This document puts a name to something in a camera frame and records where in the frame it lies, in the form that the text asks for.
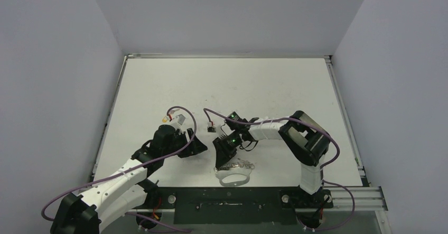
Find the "silver carabiner keyring with rings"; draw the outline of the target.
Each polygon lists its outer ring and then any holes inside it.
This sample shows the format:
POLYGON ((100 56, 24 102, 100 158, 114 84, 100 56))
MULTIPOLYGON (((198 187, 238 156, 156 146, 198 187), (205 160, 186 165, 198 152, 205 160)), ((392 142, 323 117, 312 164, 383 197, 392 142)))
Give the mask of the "silver carabiner keyring with rings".
POLYGON ((215 167, 215 177, 223 187, 238 187, 250 181, 250 175, 255 169, 254 163, 240 158, 221 167, 215 167))

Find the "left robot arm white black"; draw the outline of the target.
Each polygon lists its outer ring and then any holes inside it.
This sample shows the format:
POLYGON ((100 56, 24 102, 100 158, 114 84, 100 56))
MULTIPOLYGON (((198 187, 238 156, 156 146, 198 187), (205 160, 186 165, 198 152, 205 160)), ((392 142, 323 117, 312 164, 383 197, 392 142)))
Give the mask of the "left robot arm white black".
POLYGON ((78 195, 70 192, 61 201, 51 233, 101 233, 127 211, 157 203, 157 185, 148 177, 160 169, 164 158, 198 155, 207 151, 192 128, 161 125, 114 174, 98 180, 78 195))

